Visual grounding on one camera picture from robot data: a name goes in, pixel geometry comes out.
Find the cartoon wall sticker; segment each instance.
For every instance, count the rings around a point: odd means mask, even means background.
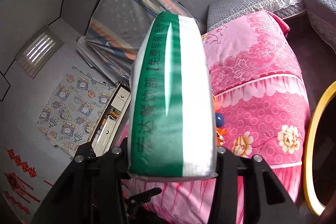
[[[72,75],[67,75],[67,81],[69,82],[69,83],[71,83],[71,82],[73,82],[75,79],[74,79],[74,77],[72,76]]]
[[[81,141],[82,140],[82,136],[80,136],[79,134],[75,134],[75,136],[74,136],[74,139],[75,139],[75,142],[79,142],[79,141]]]
[[[58,109],[58,108],[60,108],[61,105],[62,105],[62,103],[57,102],[57,101],[51,103],[51,107],[54,108],[54,109]]]
[[[73,143],[62,143],[61,148],[63,148],[64,150],[67,150],[69,152],[70,150],[72,150],[73,146],[74,146]]]
[[[57,132],[55,132],[55,131],[51,131],[51,132],[49,133],[49,136],[51,136],[51,137],[53,137],[54,139],[56,139],[56,137],[57,137]]]
[[[102,113],[103,113],[103,110],[102,110],[102,109],[99,110],[99,111],[98,111],[98,117],[100,117]]]
[[[48,136],[48,130],[47,128],[39,127],[39,131],[41,131],[44,136]]]
[[[72,120],[70,111],[65,104],[62,104],[62,108],[58,111],[58,117],[64,122]]]
[[[87,95],[89,96],[89,98],[94,98],[94,97],[96,97],[96,94],[93,92],[93,90],[88,90],[88,91],[87,91]]]
[[[78,117],[78,118],[75,119],[75,123],[81,124],[81,123],[84,123],[84,122],[85,122],[85,118]]]
[[[93,110],[93,106],[90,103],[85,102],[85,101],[82,102],[82,104],[80,105],[78,109],[79,112],[83,113],[87,117],[90,115],[92,110]]]
[[[72,103],[70,102],[68,105],[67,105],[67,108],[68,110],[70,110],[71,112],[74,112],[77,110],[77,107]]]
[[[81,90],[88,90],[89,81],[86,78],[79,77],[77,81],[77,88]]]
[[[69,90],[65,85],[60,85],[59,89],[56,92],[56,95],[60,99],[65,101],[69,97],[70,93],[71,93],[71,90]]]
[[[107,103],[107,101],[108,101],[108,99],[109,99],[110,96],[111,95],[108,94],[108,93],[100,92],[99,93],[99,102],[100,102],[100,104],[106,105],[106,103]]]
[[[50,121],[49,121],[49,128],[51,127],[54,127],[57,125],[57,121],[52,118],[50,118]]]
[[[75,131],[75,125],[70,122],[64,122],[61,128],[61,134],[72,137]]]
[[[80,95],[76,95],[73,100],[74,100],[75,104],[78,104],[78,105],[83,102],[83,98]]]
[[[85,124],[83,125],[83,131],[86,135],[91,135],[93,130],[93,124],[89,119],[86,119]]]
[[[47,121],[50,117],[50,113],[51,113],[51,109],[45,106],[40,114],[40,119]]]

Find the pink quilt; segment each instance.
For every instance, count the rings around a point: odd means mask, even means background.
[[[242,157],[262,155],[295,201],[310,110],[300,66],[285,39],[288,32],[276,15],[259,11],[208,32],[203,40],[215,109],[226,120],[223,146]],[[127,132],[128,124],[118,143]],[[160,187],[162,193],[146,208],[170,223],[196,224],[208,221],[215,181],[124,183],[132,195]],[[237,195],[236,223],[241,224],[241,178]]]

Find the green stripe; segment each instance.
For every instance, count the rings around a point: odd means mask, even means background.
[[[130,173],[151,177],[182,176],[181,87],[179,17],[162,12],[153,24],[139,78]]]

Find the metal screw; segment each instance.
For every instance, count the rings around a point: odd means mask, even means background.
[[[82,155],[78,155],[75,157],[75,162],[82,162],[84,160],[84,157]]]
[[[91,158],[95,158],[95,152],[92,149],[90,150],[90,155],[91,155]]]
[[[226,152],[226,149],[225,149],[225,147],[223,147],[223,146],[218,146],[218,147],[217,147],[217,152],[218,152],[218,153],[221,153],[221,154],[224,154],[224,153]]]
[[[118,155],[118,154],[120,154],[120,153],[121,153],[121,151],[122,151],[122,150],[121,150],[121,148],[120,148],[120,147],[118,147],[118,146],[117,146],[117,147],[114,147],[114,148],[112,148],[112,150],[111,150],[111,151],[112,151],[112,153],[113,153],[113,154],[116,154],[116,155]]]
[[[253,159],[254,159],[255,161],[257,161],[257,162],[261,162],[261,161],[263,160],[263,157],[260,156],[260,155],[254,155],[254,156],[253,156]]]

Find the drawer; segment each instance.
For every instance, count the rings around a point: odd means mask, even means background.
[[[120,112],[123,110],[124,106],[125,106],[126,102],[122,99],[120,99],[119,97],[114,97],[111,106],[115,107],[117,110],[119,110]]]
[[[114,135],[116,133],[116,124],[116,120],[110,118],[107,119],[104,127],[102,128],[102,131],[100,132],[99,136],[97,136],[98,139],[93,148],[97,156],[103,155],[103,152],[111,135]]]
[[[117,92],[117,97],[119,97],[120,99],[122,99],[125,102],[127,101],[129,95],[130,95],[130,93],[124,88],[120,88]]]

